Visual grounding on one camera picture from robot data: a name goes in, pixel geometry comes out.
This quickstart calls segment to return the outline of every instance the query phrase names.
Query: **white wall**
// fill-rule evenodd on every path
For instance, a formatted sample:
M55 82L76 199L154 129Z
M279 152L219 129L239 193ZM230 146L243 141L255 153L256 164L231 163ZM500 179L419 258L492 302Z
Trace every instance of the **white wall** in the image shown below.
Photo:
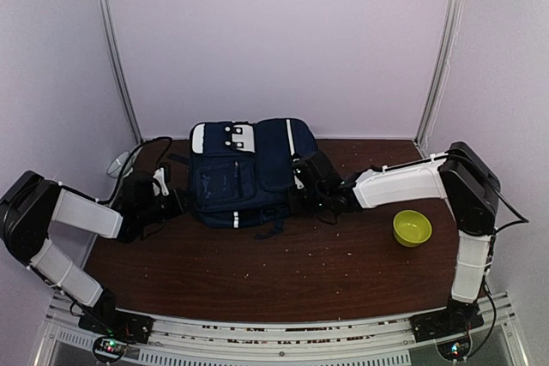
M107 60L97 0L0 0L0 194L27 169L90 195L132 146ZM81 261L89 236L56 230ZM26 365L49 290L0 244L0 364Z
M302 117L318 136L413 137L447 0L110 0L146 137Z
M490 276L508 290L533 364L546 364L549 296L549 0L465 0L429 152L468 142L532 221L498 236ZM499 223L511 219L500 207Z

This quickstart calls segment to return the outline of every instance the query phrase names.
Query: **bowl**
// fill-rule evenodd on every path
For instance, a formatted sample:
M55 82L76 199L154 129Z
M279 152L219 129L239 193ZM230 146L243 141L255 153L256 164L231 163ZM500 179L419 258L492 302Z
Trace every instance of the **bowl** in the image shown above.
M431 237L431 222L420 212L403 210L393 219L393 234L402 246L416 248Z

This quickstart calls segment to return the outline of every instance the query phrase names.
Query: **backpack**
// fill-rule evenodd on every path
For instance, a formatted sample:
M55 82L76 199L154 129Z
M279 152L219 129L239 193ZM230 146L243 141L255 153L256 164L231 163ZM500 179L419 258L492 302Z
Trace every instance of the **backpack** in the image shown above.
M302 185L292 162L318 150L298 119L259 123L199 123L190 132L190 210L212 228L243 228L274 221L265 238L282 232Z

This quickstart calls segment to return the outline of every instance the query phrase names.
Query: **brown wooden table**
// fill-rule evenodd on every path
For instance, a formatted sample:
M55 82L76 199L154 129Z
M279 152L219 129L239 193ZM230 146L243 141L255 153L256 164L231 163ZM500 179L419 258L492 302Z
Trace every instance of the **brown wooden table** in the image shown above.
M164 142L142 150L136 168L152 170ZM187 153L187 141L171 152ZM411 141L319 141L341 174L419 155ZM172 162L173 187L186 168ZM407 249L393 238L396 213L411 208L432 223L431 239ZM457 230L444 201L385 205L341 216L338 225L296 216L264 241L254 229L209 229L189 214L158 234L121 244L98 239L86 270L118 306L216 321L326 321L444 306L455 272Z

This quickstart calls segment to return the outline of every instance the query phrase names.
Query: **vertical metal post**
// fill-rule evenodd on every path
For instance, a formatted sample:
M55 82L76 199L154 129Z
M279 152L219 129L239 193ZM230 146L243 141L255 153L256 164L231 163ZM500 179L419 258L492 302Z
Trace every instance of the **vertical metal post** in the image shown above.
M443 37L440 42L437 63L433 72L431 87L425 103L423 116L419 123L418 133L415 137L415 143L419 149L425 148L429 128L432 126L435 116L437 115L438 103L442 97L445 78L448 74L449 54L455 41L461 9L462 0L448 0Z
M114 26L112 24L111 8L109 6L109 0L99 0L101 16L103 17L103 27L105 29L106 42L109 49L109 55L111 58L112 71L117 83L118 92L122 105L124 106L124 112L130 124L131 133L136 140L136 143L140 143L142 139L141 131L139 130L139 124L137 124L136 113L133 105L131 104L130 94L128 92L128 85L124 77L124 71L122 69L122 61L120 60L120 52L118 51L118 43L114 33Z

